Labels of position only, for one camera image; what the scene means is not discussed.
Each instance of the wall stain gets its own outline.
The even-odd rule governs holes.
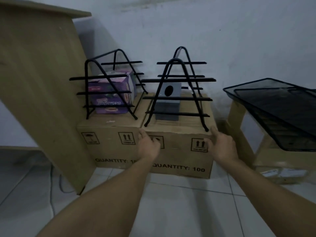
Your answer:
[[[156,6],[160,3],[165,2],[173,2],[173,1],[180,1],[180,0],[137,0],[129,3],[122,3],[120,7],[127,8],[127,7],[141,7],[142,9],[147,9],[149,6]]]

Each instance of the person's left hand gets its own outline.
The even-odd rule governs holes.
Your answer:
[[[140,159],[149,158],[154,161],[160,153],[160,142],[147,135],[146,131],[139,129],[138,133],[138,156]]]

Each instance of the hand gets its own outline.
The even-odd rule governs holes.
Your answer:
[[[149,158],[154,161],[160,153],[160,142],[147,135],[146,131],[139,129],[138,133],[138,156],[140,159]]]
[[[211,132],[216,138],[215,144],[213,144],[213,142],[208,138],[205,138],[204,141],[207,143],[209,152],[213,156],[214,160],[222,167],[226,163],[239,160],[236,144],[233,138],[219,132],[213,126],[211,127]]]

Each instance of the forearm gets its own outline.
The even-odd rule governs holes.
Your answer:
[[[276,236],[314,236],[316,204],[278,186],[236,160],[222,165]]]
[[[67,206],[38,236],[128,236],[151,167],[150,159],[134,163]]]

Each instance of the umbrella symbol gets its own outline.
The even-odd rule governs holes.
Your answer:
[[[94,135],[91,135],[91,134],[85,134],[85,136],[86,136],[86,137],[90,137],[90,141],[93,141],[92,137],[93,137]]]

